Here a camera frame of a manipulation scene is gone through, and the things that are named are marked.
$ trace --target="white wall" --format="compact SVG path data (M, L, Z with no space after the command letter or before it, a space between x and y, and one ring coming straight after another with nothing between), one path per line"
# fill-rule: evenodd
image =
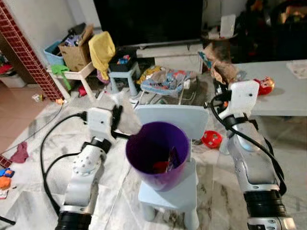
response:
M93 0L67 0L77 24L85 22L101 27Z
M65 0L4 0L17 25L42 63L43 50L75 25Z
M208 26L215 26L221 23L224 15L235 14L239 16L245 9L247 0L207 0L207 8L202 14L202 23L207 22Z

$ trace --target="purple plastic cup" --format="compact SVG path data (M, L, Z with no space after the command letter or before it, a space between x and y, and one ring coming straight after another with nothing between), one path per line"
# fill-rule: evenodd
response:
M167 161L169 151L177 150L179 166L165 173L153 174L153 164ZM175 187L182 175L189 153L189 139L177 126L167 122L151 122L142 126L126 144L126 156L141 179L156 191Z

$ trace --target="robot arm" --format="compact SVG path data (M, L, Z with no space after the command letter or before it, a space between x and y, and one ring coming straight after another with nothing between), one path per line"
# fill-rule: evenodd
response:
M98 182L103 174L107 153L115 144L122 106L112 111L91 108L87 124L92 140L85 142L73 161L71 181L67 186L56 230L87 230L98 197Z
M219 120L234 131L266 145L256 124L248 120L256 103L259 85L255 81L233 83L225 94L227 107L220 112ZM235 163L235 172L244 194L249 213L250 230L295 230L293 219L287 215L281 200L280 187L271 158L259 147L240 135L228 131L225 147Z

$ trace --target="black tv screen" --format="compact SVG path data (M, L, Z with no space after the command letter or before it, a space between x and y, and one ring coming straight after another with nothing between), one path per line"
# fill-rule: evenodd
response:
M94 0L115 46L154 45L201 37L203 0Z

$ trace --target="chair backrest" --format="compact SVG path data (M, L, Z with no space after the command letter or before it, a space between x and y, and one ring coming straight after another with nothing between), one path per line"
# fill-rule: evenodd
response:
M181 128L189 139L200 139L205 131L209 113L201 106L176 104L139 105L135 109L143 124L169 122Z

